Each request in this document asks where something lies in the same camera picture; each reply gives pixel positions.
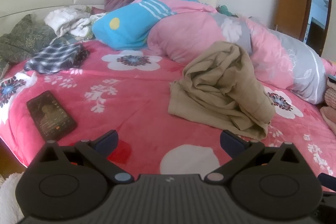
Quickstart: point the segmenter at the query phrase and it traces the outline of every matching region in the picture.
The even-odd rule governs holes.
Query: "door frame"
[[[329,28],[331,5],[332,5],[332,0],[329,0],[328,12],[327,12],[327,22],[325,24],[325,29],[324,29],[325,35],[324,35],[324,40],[323,40],[323,48],[324,48],[324,44],[326,42],[328,28]],[[300,39],[299,39],[302,42],[305,39],[305,34],[306,34],[308,20],[309,20],[309,14],[310,14],[310,7],[311,7],[311,0],[307,0],[306,11],[305,11],[304,18],[303,18],[303,24],[302,24],[302,29],[301,29],[301,33],[300,33]]]

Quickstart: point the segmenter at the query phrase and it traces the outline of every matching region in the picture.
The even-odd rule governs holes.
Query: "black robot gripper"
[[[117,144],[115,130],[74,146],[48,141],[16,187],[20,223],[334,223],[336,195],[323,192],[321,182],[333,189],[335,178],[316,178],[292,143],[265,147],[223,131],[220,144],[232,160],[204,180],[136,181],[106,159]]]

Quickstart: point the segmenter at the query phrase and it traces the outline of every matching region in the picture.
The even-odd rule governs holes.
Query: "black and white plaid cloth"
[[[70,68],[79,68],[89,54],[83,44],[51,44],[34,54],[25,64],[24,70],[51,74]]]

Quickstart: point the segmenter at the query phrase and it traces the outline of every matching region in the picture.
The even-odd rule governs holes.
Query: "green pillow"
[[[17,23],[10,34],[0,37],[0,79],[8,65],[18,64],[46,47],[56,37],[46,24],[35,23],[32,15],[26,15]]]

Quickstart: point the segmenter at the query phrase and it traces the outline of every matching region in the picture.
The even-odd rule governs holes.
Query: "floral bedsheet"
[[[221,149],[221,130],[190,122],[167,112],[169,83],[181,77],[183,65],[149,50],[113,51],[98,41],[85,43],[91,54],[81,69],[53,75],[19,73],[13,68],[0,85],[0,137],[23,165],[43,145],[26,102],[50,90],[78,127],[60,145],[96,139],[111,129],[119,145],[109,160],[135,177],[140,173],[202,176],[230,160]],[[264,84],[276,114],[263,142],[293,142],[315,174],[333,175],[336,136],[319,110],[288,90]]]

